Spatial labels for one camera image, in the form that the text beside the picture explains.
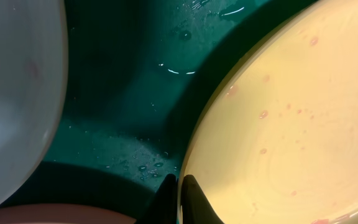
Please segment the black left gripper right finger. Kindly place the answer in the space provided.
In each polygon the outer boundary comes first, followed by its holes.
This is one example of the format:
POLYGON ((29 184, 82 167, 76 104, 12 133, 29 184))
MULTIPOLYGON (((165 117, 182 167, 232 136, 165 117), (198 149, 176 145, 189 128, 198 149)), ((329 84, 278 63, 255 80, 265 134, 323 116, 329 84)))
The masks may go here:
POLYGON ((223 224, 193 175, 186 175, 181 185, 183 224, 223 224))

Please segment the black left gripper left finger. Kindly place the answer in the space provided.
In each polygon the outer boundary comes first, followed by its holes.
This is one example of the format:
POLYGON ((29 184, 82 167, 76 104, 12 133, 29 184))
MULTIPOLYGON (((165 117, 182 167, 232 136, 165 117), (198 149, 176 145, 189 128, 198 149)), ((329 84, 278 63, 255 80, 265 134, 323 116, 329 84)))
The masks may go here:
POLYGON ((156 191, 148 209, 135 224, 177 223, 177 178, 168 174, 156 191))

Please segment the yellow plate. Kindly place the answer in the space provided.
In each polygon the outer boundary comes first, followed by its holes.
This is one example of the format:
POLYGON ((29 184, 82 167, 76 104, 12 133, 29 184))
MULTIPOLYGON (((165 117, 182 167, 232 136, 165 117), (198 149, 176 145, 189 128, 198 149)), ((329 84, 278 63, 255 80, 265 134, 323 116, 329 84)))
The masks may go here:
POLYGON ((358 223, 358 0, 318 1, 217 90, 192 175, 224 223, 358 223))

